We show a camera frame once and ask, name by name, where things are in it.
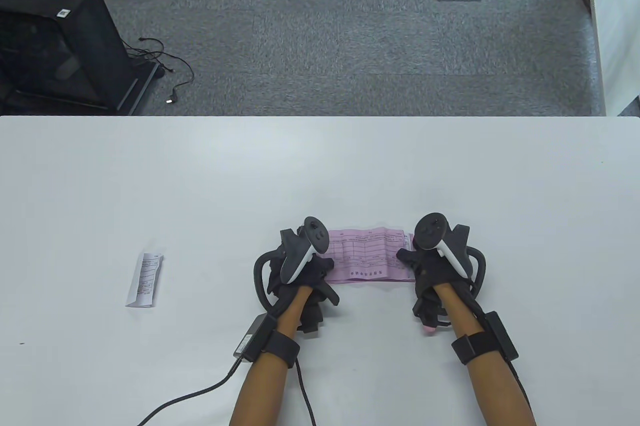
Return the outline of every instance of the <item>gray carpet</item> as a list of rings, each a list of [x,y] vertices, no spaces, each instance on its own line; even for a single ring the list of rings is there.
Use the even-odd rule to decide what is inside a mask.
[[[147,115],[599,115],[581,0],[106,0],[194,84]]]

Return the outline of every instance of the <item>pink paper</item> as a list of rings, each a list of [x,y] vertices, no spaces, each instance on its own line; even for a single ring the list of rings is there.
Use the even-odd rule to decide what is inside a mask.
[[[414,274],[396,258],[400,248],[411,248],[411,236],[402,230],[329,231],[329,249],[322,257],[333,259],[327,282],[414,281]]]

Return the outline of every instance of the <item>white wall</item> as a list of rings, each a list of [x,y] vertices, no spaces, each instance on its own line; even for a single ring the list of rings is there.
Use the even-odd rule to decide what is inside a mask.
[[[640,0],[591,0],[607,116],[640,95]]]

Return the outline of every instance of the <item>white paper slip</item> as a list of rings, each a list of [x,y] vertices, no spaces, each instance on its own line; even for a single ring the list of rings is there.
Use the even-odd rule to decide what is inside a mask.
[[[154,305],[154,291],[158,282],[163,256],[159,253],[142,253],[137,258],[131,286],[126,296],[126,306],[151,308]]]

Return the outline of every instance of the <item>power cord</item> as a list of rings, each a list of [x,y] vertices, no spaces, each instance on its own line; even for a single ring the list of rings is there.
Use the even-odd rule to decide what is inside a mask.
[[[297,369],[297,382],[300,384],[300,391],[302,391],[302,398],[304,398],[304,404],[306,404],[306,409],[309,412],[309,417],[311,418],[311,426],[316,425],[316,418],[314,417],[314,412],[311,409],[311,403],[309,403],[309,396],[307,396],[307,392],[305,390],[305,386],[302,383],[302,371],[300,371],[300,363],[298,363],[298,359],[295,359],[295,369]]]
[[[165,56],[168,56],[169,58],[174,58],[176,60],[182,61],[182,63],[187,65],[187,68],[189,68],[189,72],[190,72],[190,79],[188,79],[187,81],[183,81],[182,83],[178,83],[178,84],[174,85],[173,88],[171,89],[171,95],[166,100],[167,103],[176,103],[176,102],[178,102],[177,89],[180,86],[184,86],[185,84],[191,84],[195,80],[196,76],[195,76],[194,69],[192,68],[192,66],[189,65],[189,63],[186,60],[183,60],[180,56],[176,56],[174,54],[167,53],[165,51],[165,44],[161,40],[158,40],[158,38],[152,38],[151,36],[140,36],[140,38],[138,38],[138,41],[155,41],[155,42],[160,43],[160,50],[158,50],[158,51],[153,51],[153,50],[149,50],[149,49],[145,49],[145,48],[133,47],[130,44],[128,44],[125,40],[123,40],[122,38],[121,38],[121,40],[124,43],[124,45],[126,47],[126,51],[127,51],[128,55],[131,58],[141,59],[141,60],[145,60],[145,61],[155,61],[156,63],[158,63],[158,65],[160,65],[160,68],[162,68],[166,72],[174,73],[175,70],[173,68],[169,68],[167,65],[162,63],[162,61],[160,61],[160,57],[163,54]]]
[[[185,396],[180,396],[179,398],[172,399],[171,401],[167,401],[166,403],[164,403],[164,404],[158,406],[157,408],[155,408],[155,410],[153,410],[151,413],[149,413],[149,415],[146,418],[144,418],[137,426],[144,426],[145,424],[147,424],[149,422],[149,420],[151,418],[153,418],[159,412],[164,410],[164,408],[167,408],[167,407],[169,407],[169,406],[171,406],[173,404],[176,404],[176,403],[180,403],[180,401],[185,401],[186,399],[195,398],[196,396],[200,396],[200,395],[212,392],[213,390],[221,387],[222,385],[224,385],[229,380],[229,378],[231,378],[231,376],[234,375],[234,373],[238,369],[238,366],[240,366],[240,362],[242,362],[242,358],[238,358],[235,361],[235,363],[233,363],[233,366],[231,366],[231,369],[226,374],[226,376],[222,379],[222,381],[219,381],[218,383],[216,383],[212,387],[204,388],[203,390],[196,391],[195,393],[191,393],[191,394],[188,394],[188,395],[185,395]]]

